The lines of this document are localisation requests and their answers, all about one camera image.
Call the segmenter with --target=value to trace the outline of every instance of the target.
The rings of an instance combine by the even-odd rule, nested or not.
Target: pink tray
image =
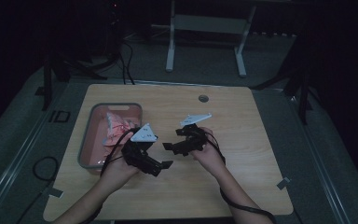
[[[107,135],[106,112],[108,111],[130,120],[137,127],[142,125],[142,108],[136,103],[95,105],[91,109],[87,130],[77,157],[80,166],[92,174],[100,173],[103,167],[105,153],[103,140]]]

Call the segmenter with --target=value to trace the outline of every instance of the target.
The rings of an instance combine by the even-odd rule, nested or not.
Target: table top
[[[207,95],[203,103],[200,95]],[[103,204],[97,219],[158,219],[230,217],[215,179],[191,156],[173,155],[162,143],[177,143],[179,122],[187,115],[208,114],[198,123],[213,130],[227,168],[265,210],[289,215],[293,206],[286,189],[277,184],[282,175],[260,118],[252,92],[245,87],[90,85],[62,159],[54,188],[62,197],[49,197],[44,219],[54,220],[98,180],[77,162],[91,109],[98,103],[137,103],[143,124],[150,123],[158,141],[148,149],[157,161],[174,161],[154,177],[140,173]]]

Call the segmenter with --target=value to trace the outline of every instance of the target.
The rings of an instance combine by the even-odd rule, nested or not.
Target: gray floor
[[[251,35],[243,53],[247,78],[238,76],[233,49],[227,46],[229,43],[219,47],[205,45],[203,41],[188,41],[188,36],[179,38],[174,70],[166,73],[168,45],[164,35],[157,36],[151,43],[137,41],[136,36],[128,40],[133,48],[131,76],[136,84],[169,82],[246,87],[274,77],[295,39]],[[122,52],[128,60],[130,49],[124,46]],[[100,71],[102,76],[109,78],[99,83],[122,83],[121,67],[119,63]],[[309,124],[302,125],[296,115],[296,101],[281,92],[285,82],[253,93],[282,175],[292,180],[287,188],[294,208],[303,223],[358,223],[358,174],[337,130],[312,98],[313,110],[307,112]],[[25,83],[0,119],[0,181],[9,183],[5,187],[0,185],[0,189],[4,189],[0,192],[0,223],[15,223],[44,190],[47,182],[34,177],[33,166],[46,156],[62,159],[90,83],[96,81],[75,72],[69,83],[54,82],[53,104],[48,111],[41,111],[43,98],[34,95],[37,87],[43,85],[40,70]],[[49,121],[54,110],[71,112],[69,121]],[[10,166],[18,172],[11,179],[4,179],[11,162],[20,160],[16,159],[16,154],[24,151],[27,153],[24,153],[21,166]],[[49,176],[54,172],[53,163],[44,161],[36,171]],[[37,199],[22,223],[46,223],[42,215],[47,199],[46,195]],[[277,220],[278,223],[300,223],[295,214],[277,216]],[[146,223],[229,222],[232,219],[151,220]]]

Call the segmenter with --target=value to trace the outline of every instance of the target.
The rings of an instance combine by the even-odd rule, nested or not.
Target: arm
[[[206,128],[202,128],[208,134],[208,139],[213,141],[211,134],[212,131]],[[213,175],[220,189],[226,194],[226,196],[234,203],[249,206],[253,208],[259,208],[259,206],[249,197],[249,195],[242,189],[240,184],[228,170],[223,163],[220,155],[213,146],[207,143],[202,151],[194,150],[190,154],[195,160]],[[239,224],[242,223],[266,223],[271,224],[271,220],[268,217],[243,211],[232,206],[229,207],[232,216]]]
[[[123,187],[138,171],[138,168],[128,165],[122,158],[111,162],[97,183],[53,223],[80,223],[86,220],[110,194]]]

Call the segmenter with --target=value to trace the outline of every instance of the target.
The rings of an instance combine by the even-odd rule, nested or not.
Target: hand
[[[121,153],[122,147],[117,148],[113,159],[107,165],[103,172],[98,184],[101,185],[103,190],[106,190],[108,194],[121,189],[135,174],[139,172],[139,169],[128,165]]]
[[[208,140],[213,142],[213,132],[207,128],[201,129],[207,133]],[[209,142],[203,147],[202,151],[193,150],[190,151],[190,154],[194,157],[194,160],[199,161],[202,167],[216,178],[228,171],[219,153]]]

